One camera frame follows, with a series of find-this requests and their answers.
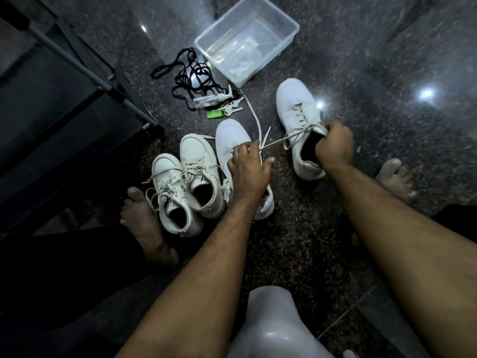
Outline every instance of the granite floor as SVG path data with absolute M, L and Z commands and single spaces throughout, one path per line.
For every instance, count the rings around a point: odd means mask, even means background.
M 109 162 L 124 174 L 118 173 L 107 191 L 95 190 L 92 200 L 114 206 L 101 213 L 103 222 L 116 222 L 118 196 L 149 177 L 157 154 L 178 155 L 187 133 L 215 133 L 220 120 L 207 120 L 172 98 L 172 75 L 154 82 L 149 74 L 192 46 L 195 36 L 238 0 L 50 1 L 124 70 L 165 126 L 163 135 L 128 145 Z M 337 118 L 353 131 L 357 168 L 373 176 L 383 162 L 398 157 L 414 169 L 418 211 L 432 215 L 446 204 L 474 198 L 476 0 L 271 1 L 300 31 L 243 87 L 262 128 L 271 127 L 269 142 L 284 134 L 275 108 L 277 87 L 286 78 L 299 78 L 323 101 L 325 118 Z M 232 118 L 252 139 L 258 137 L 247 107 Z M 352 227 L 331 180 L 299 180 L 290 153 L 279 145 L 264 155 L 277 159 L 271 183 L 276 208 L 254 223 L 236 326 L 248 292 L 273 284 L 291 291 L 305 325 L 336 356 L 352 349 L 367 358 L 427 357 L 366 251 L 351 246 Z M 194 251 L 205 237 L 184 248 Z M 151 275 L 88 317 L 104 335 L 123 342 L 171 278 Z

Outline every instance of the hand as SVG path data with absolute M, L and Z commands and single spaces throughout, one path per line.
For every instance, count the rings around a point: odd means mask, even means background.
M 227 165 L 232 173 L 234 185 L 233 201 L 259 204 L 268 184 L 275 158 L 260 163 L 259 141 L 246 142 L 234 149 Z
M 353 159 L 353 133 L 338 121 L 326 124 L 328 135 L 315 147 L 315 155 L 326 170 L 340 165 L 349 165 Z

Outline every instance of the white sneaker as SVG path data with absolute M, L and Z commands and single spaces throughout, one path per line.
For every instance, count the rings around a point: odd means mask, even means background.
M 225 202 L 228 204 L 233 198 L 232 174 L 230 174 L 227 162 L 232 158 L 234 148 L 242 143 L 250 142 L 250 136 L 242 125 L 234 119 L 226 119 L 217 127 L 215 134 L 215 148 L 217 157 L 226 179 L 222 185 Z M 271 215 L 275 209 L 273 192 L 270 185 L 267 186 L 265 196 L 255 214 L 254 220 L 263 220 Z
M 154 196 L 158 197 L 155 210 L 159 211 L 159 219 L 167 231 L 181 237 L 194 237 L 202 231 L 203 222 L 186 197 L 183 174 L 184 167 L 175 156 L 163 153 L 155 158 L 152 163 Z
M 180 159 L 187 172 L 186 196 L 191 207 L 207 219 L 216 219 L 225 203 L 214 150 L 203 137 L 188 134 L 180 142 Z
M 287 131 L 293 167 L 301 179 L 312 181 L 325 176 L 318 165 L 315 146 L 328 134 L 321 122 L 313 95 L 300 80 L 286 79 L 277 90 L 277 111 Z

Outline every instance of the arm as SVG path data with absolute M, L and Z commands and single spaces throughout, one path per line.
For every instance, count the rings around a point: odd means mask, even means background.
M 270 181 L 259 144 L 237 147 L 234 197 L 199 252 L 158 297 L 117 357 L 223 357 L 240 294 L 248 234 Z
M 353 168 L 353 135 L 339 122 L 327 127 L 316 155 L 401 306 L 436 355 L 474 357 L 477 244 L 412 210 Z

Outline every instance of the clear plastic container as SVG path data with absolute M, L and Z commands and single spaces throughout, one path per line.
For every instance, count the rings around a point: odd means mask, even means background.
M 300 29 L 269 0 L 240 0 L 195 41 L 237 88 L 280 54 Z

